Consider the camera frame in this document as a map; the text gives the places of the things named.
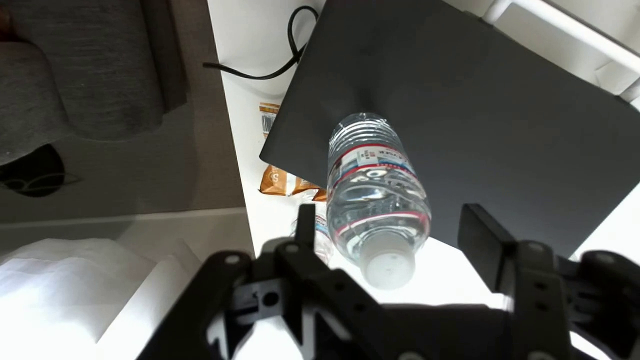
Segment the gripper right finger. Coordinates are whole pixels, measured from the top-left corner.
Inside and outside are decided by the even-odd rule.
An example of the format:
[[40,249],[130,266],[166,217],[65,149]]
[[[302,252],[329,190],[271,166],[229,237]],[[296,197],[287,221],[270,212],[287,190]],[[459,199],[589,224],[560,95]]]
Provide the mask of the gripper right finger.
[[640,265],[592,250],[579,261],[516,240],[478,203],[462,205],[457,243],[494,294],[510,298],[513,360],[578,360],[570,333],[611,360],[640,360]]

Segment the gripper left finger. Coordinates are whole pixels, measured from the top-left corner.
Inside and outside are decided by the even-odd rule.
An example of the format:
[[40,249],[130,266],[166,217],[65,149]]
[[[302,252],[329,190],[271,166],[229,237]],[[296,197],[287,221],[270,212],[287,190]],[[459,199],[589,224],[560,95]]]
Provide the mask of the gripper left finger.
[[313,249],[315,209],[299,208],[293,237],[210,255],[136,360],[237,360],[261,321],[279,319],[302,360],[398,360],[393,320]]

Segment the small clear plastic bottle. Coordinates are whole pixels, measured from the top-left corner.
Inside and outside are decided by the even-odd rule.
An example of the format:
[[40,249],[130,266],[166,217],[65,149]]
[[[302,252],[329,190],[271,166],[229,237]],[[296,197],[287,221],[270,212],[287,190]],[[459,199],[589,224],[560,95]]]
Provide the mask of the small clear plastic bottle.
[[330,264],[334,255],[334,244],[329,238],[326,216],[322,213],[315,215],[313,250],[325,265]]

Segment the clear plastic water bottle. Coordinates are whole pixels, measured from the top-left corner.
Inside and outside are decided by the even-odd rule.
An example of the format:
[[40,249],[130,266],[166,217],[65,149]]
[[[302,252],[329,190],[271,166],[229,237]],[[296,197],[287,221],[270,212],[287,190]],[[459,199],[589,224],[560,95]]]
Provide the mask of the clear plastic water bottle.
[[432,212],[397,132],[373,112],[350,114],[334,128],[327,159],[334,246],[371,287],[404,287],[430,236]]

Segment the dark grey laptop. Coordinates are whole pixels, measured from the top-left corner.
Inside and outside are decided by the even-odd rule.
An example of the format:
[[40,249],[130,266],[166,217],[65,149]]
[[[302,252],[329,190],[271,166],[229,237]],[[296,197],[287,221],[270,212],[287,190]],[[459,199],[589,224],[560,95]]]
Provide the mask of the dark grey laptop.
[[457,247],[464,203],[571,255],[640,184],[640,112],[442,0],[326,0],[260,159],[327,184],[329,139],[383,116]]

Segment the white and orange snack packet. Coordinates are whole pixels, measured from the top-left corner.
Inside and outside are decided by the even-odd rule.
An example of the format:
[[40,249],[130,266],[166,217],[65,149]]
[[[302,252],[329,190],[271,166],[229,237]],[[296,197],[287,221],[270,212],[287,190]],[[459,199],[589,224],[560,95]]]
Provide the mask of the white and orange snack packet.
[[269,102],[260,102],[258,108],[262,124],[262,134],[266,139],[274,125],[275,118],[281,109],[281,105]]

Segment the white bedding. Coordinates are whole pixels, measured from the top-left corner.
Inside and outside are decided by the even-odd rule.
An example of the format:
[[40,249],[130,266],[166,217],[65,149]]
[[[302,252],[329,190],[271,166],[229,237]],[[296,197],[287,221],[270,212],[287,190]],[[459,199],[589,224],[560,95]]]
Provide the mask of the white bedding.
[[137,360],[201,260],[109,239],[43,239],[0,257],[0,360]]

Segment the black bag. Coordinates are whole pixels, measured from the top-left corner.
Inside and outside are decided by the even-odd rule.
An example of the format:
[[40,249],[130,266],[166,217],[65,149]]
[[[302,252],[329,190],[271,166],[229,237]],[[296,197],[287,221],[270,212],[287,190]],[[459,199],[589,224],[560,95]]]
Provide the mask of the black bag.
[[61,155],[50,144],[0,165],[0,190],[27,198],[45,198],[82,181],[80,176],[66,171]]

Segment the grey sofa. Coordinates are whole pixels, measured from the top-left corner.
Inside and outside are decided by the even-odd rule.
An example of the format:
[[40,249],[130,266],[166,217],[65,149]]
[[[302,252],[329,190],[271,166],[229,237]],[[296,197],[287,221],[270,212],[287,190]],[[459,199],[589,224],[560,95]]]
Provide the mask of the grey sofa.
[[185,103],[170,0],[0,0],[0,166],[153,132]]

